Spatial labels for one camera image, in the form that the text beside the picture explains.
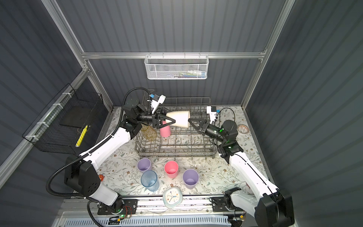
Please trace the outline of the clear amber glass cup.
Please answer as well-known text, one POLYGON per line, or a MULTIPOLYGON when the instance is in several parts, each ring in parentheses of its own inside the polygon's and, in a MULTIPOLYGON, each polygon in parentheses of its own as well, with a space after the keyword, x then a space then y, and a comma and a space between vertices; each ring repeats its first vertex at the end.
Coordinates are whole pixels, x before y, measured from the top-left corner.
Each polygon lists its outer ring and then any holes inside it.
POLYGON ((155 141, 157 139, 157 132, 150 125, 142 125, 141 133, 148 141, 155 141))

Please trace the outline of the beige cup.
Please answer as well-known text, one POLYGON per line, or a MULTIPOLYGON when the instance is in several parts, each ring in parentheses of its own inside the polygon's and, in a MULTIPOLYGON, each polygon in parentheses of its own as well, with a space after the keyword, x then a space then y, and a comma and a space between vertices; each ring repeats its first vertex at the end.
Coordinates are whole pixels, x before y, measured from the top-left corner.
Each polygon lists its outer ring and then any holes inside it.
POLYGON ((166 114, 166 117, 175 120, 171 127, 189 128, 190 111, 173 111, 166 114))

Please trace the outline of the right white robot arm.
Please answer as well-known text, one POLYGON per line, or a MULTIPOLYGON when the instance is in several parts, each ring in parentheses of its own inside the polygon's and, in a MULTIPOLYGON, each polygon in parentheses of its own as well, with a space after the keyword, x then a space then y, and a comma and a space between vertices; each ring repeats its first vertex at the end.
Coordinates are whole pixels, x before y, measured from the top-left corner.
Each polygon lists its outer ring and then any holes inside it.
POLYGON ((242 175, 251 188, 253 196, 245 194, 239 187, 225 191, 224 204, 233 211, 241 209, 252 215, 259 227, 290 227, 295 223, 293 200, 287 190, 279 189, 268 180, 249 160, 236 140, 235 121, 226 120, 216 127, 206 119, 189 119, 190 125, 201 135, 208 136, 220 144, 217 151, 231 167, 242 175))

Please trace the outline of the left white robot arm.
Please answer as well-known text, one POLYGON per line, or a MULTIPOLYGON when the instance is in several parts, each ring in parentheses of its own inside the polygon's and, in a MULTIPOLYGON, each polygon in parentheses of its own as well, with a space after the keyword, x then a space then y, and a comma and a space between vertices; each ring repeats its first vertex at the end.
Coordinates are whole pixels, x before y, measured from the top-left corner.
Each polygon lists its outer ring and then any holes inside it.
POLYGON ((121 196, 101 182, 97 169, 122 145, 131 141, 142 129, 142 125, 150 125, 153 128, 164 128, 164 120, 167 125, 176 121, 167 117, 166 110, 161 106, 166 97, 164 95, 147 92, 147 106, 143 106, 139 100, 125 96, 120 112, 119 121, 115 129, 94 147, 81 153, 75 158, 69 158, 67 163, 54 172, 46 183, 49 194, 58 197, 79 196, 91 201, 98 201, 107 206, 113 206, 121 196), (74 193, 59 193, 51 188, 53 179, 62 171, 65 171, 65 184, 75 190, 74 193))

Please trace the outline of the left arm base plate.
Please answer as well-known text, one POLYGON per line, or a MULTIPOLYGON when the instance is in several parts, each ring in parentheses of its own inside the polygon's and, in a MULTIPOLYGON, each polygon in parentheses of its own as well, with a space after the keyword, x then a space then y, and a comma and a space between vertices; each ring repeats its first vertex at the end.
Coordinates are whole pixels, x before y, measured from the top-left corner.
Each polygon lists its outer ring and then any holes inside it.
POLYGON ((137 199, 117 199, 113 205, 100 203, 98 215, 132 215, 136 213, 138 207, 137 199))

